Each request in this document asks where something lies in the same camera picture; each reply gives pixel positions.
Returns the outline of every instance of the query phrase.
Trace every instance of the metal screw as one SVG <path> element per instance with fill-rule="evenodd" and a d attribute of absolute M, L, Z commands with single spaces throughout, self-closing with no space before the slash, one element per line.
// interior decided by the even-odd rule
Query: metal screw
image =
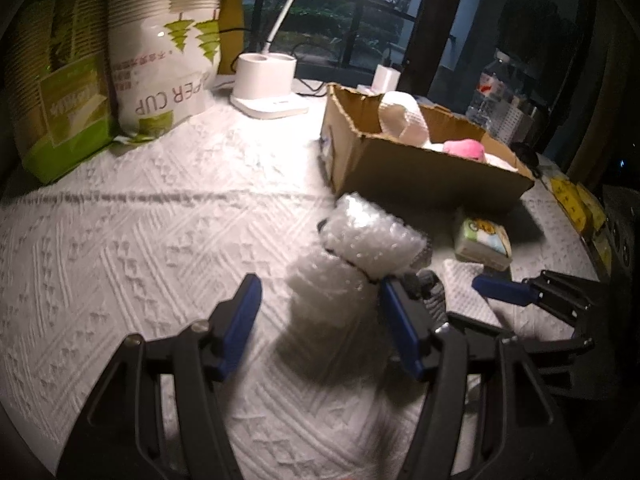
<path fill-rule="evenodd" d="M 138 334 L 129 335 L 124 339 L 124 344 L 133 347 L 142 343 L 142 338 Z"/>
<path fill-rule="evenodd" d="M 209 331 L 209 321 L 206 319 L 199 319 L 194 321 L 191 325 L 191 330 L 193 330 L 197 334 L 204 334 Z"/>

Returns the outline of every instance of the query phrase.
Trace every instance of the pink cloth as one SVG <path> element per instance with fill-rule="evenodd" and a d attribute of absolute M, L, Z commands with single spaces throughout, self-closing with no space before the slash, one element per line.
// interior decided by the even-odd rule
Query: pink cloth
<path fill-rule="evenodd" d="M 484 158 L 484 146 L 473 139 L 465 140 L 448 140 L 444 143 L 443 153 L 449 153 L 449 155 L 457 155 L 463 158 L 471 158 L 473 160 L 479 160 L 485 162 Z"/>

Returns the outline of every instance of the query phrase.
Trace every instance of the blue gripper pad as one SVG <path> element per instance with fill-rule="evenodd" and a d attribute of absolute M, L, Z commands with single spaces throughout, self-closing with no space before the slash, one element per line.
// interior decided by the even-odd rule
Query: blue gripper pad
<path fill-rule="evenodd" d="M 235 296 L 219 303 L 209 317 L 211 350 L 219 359 L 217 380 L 224 381 L 238 368 L 261 303 L 262 282 L 255 274 L 248 274 Z"/>
<path fill-rule="evenodd" d="M 538 292 L 526 283 L 510 282 L 481 274 L 474 278 L 471 286 L 484 298 L 519 306 L 538 302 Z"/>
<path fill-rule="evenodd" d="M 396 278 L 382 280 L 378 299 L 402 367 L 417 381 L 425 381 L 422 358 L 433 323 L 430 314 L 421 302 L 407 296 Z"/>

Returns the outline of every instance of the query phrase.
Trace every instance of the paper cup package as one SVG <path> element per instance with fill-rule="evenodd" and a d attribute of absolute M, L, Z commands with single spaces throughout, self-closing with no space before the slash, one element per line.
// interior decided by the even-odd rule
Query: paper cup package
<path fill-rule="evenodd" d="M 30 1 L 8 39 L 4 76 L 23 166 L 55 180 L 111 142 L 107 0 Z"/>
<path fill-rule="evenodd" d="M 203 112 L 220 64 L 220 0 L 109 0 L 111 75 L 124 142 Z"/>

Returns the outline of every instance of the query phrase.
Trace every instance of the lamp arm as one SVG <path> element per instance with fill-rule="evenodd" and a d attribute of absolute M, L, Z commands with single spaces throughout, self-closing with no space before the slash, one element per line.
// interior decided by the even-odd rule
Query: lamp arm
<path fill-rule="evenodd" d="M 284 6 L 282 7 L 282 10 L 280 11 L 280 14 L 278 15 L 278 19 L 273 24 L 273 28 L 271 29 L 271 32 L 269 33 L 269 37 L 267 38 L 267 41 L 264 43 L 264 47 L 262 49 L 262 53 L 263 54 L 268 54 L 269 53 L 269 49 L 271 47 L 271 43 L 273 43 L 273 40 L 275 39 L 276 34 L 278 33 L 278 30 L 280 30 L 280 26 L 282 25 L 282 22 L 287 17 L 287 13 L 289 12 L 289 9 L 291 8 L 292 4 L 293 4 L 293 0 L 287 0 L 286 3 L 284 4 Z"/>

